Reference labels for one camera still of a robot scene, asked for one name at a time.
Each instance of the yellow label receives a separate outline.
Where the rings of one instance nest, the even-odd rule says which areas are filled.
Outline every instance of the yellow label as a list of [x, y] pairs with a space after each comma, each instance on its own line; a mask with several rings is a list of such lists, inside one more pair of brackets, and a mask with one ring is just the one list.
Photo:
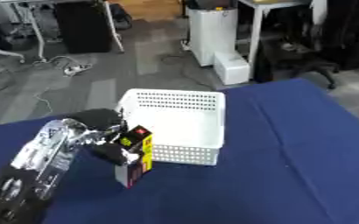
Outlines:
[[143, 140], [143, 172], [147, 172], [152, 168], [152, 135]]
[[121, 138], [120, 141], [121, 141], [121, 144], [124, 146], [130, 146], [132, 144], [132, 142], [127, 137]]

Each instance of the white box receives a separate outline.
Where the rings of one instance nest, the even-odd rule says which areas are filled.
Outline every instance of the white box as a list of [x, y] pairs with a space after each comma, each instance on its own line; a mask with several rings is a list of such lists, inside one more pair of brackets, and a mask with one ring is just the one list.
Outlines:
[[250, 66], [238, 52], [217, 52], [214, 69], [224, 85], [248, 82]]

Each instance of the cardboard box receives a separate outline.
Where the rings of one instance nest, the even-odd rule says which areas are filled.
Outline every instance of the cardboard box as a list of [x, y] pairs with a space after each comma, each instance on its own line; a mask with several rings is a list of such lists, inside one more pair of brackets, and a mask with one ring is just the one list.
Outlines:
[[131, 165], [116, 165], [116, 180], [131, 188], [146, 172], [152, 169], [152, 133], [137, 126], [116, 140], [124, 149], [138, 153], [140, 159]]

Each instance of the cable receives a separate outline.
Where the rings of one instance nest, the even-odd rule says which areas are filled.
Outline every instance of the cable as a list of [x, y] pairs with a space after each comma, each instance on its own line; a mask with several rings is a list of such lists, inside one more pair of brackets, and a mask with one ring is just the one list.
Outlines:
[[199, 80], [196, 80], [195, 78], [193, 77], [190, 77], [189, 75], [187, 75], [187, 72], [186, 72], [186, 69], [187, 69], [187, 62], [186, 62], [186, 55], [184, 54], [180, 54], [180, 55], [175, 55], [175, 54], [167, 54], [163, 57], [160, 58], [160, 61], [162, 61], [164, 64], [166, 65], [175, 65], [177, 64], [178, 62], [173, 62], [173, 63], [167, 63], [167, 60], [168, 59], [179, 59], [181, 60], [181, 69], [179, 70], [179, 75], [181, 75], [182, 77], [186, 78], [186, 79], [189, 79], [191, 81], [193, 81], [194, 83], [196, 83], [197, 85], [199, 86], [202, 86], [202, 87], [205, 87], [205, 88], [208, 88], [209, 90], [211, 91], [215, 91], [215, 89], [205, 83], [202, 83], [201, 81]]
[[50, 90], [50, 88], [47, 87], [47, 88], [45, 89], [45, 91], [43, 91], [43, 92], [41, 92], [41, 93], [36, 93], [36, 94], [34, 95], [34, 97], [35, 97], [38, 101], [44, 102], [44, 103], [46, 104], [47, 108], [49, 109], [49, 112], [45, 113], [43, 116], [49, 116], [49, 115], [53, 112], [53, 108], [52, 108], [52, 105], [50, 104], [50, 102], [49, 102], [48, 100], [43, 99], [43, 98], [41, 97], [42, 94], [44, 94], [45, 92], [47, 92], [47, 91], [49, 91], [49, 90]]
[[[89, 64], [89, 63], [84, 63], [83, 64], [80, 61], [78, 61], [77, 59], [74, 59], [74, 58], [69, 57], [69, 56], [56, 56], [54, 58], [51, 58], [48, 61], [41, 61], [40, 60], [40, 61], [35, 61], [32, 64], [34, 66], [39, 65], [39, 64], [52, 64], [54, 61], [59, 60], [59, 59], [67, 59], [67, 60], [69, 60], [64, 66], [61, 67], [61, 70], [64, 72], [64, 76], [66, 76], [66, 77], [73, 77], [73, 76], [75, 76], [76, 74], [78, 74], [80, 72], [83, 72], [83, 71], [91, 69], [94, 66], [93, 64]], [[71, 62], [74, 63], [75, 65], [74, 66], [69, 66], [69, 64]], [[67, 74], [67, 70], [69, 70], [69, 69], [73, 70], [74, 67], [84, 67], [84, 69], [80, 70], [79, 72], [77, 72], [77, 73], [75, 73], [73, 75]]]
[[11, 86], [11, 84], [13, 83], [13, 76], [11, 75], [11, 72], [9, 70], [3, 70], [0, 72], [0, 74], [6, 73], [9, 77], [8, 81], [6, 81], [6, 84], [3, 85], [2, 87], [0, 87], [0, 92], [5, 90], [6, 88], [9, 88]]

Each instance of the white desk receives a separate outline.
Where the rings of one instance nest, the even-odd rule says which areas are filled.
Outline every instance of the white desk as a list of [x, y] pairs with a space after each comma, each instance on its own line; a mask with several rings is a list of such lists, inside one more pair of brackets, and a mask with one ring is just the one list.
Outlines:
[[252, 27], [251, 38], [250, 38], [250, 53], [248, 58], [250, 64], [250, 77], [253, 77], [264, 14], [268, 13], [270, 10], [273, 9], [282, 9], [282, 8], [288, 8], [302, 4], [309, 4], [312, 1], [284, 0], [284, 1], [279, 1], [279, 3], [256, 3], [254, 0], [239, 0], [239, 2], [243, 4], [247, 4], [249, 5], [249, 7], [255, 9], [255, 15], [253, 17], [253, 27]]
[[[34, 30], [35, 34], [37, 35], [37, 38], [39, 41], [38, 56], [43, 62], [46, 62], [45, 53], [44, 53], [46, 42], [42, 36], [42, 32], [40, 31], [39, 25], [34, 16], [34, 10], [35, 10], [34, 4], [63, 4], [63, 3], [75, 3], [75, 2], [84, 2], [84, 1], [88, 1], [88, 0], [0, 0], [0, 3], [7, 3], [7, 4], [28, 3], [28, 4], [31, 4], [31, 5], [29, 5], [28, 10], [27, 10], [27, 14], [28, 14], [27, 16], [32, 23], [32, 29]], [[109, 27], [110, 27], [113, 39], [116, 41], [118, 48], [120, 49], [120, 52], [123, 53], [124, 49], [123, 49], [123, 44], [121, 43], [121, 36], [120, 36], [120, 34], [118, 34], [116, 32], [116, 27], [114, 25], [113, 16], [111, 15], [109, 1], [103, 0], [103, 4], [104, 4], [105, 14], [106, 14], [106, 17], [109, 22]]]

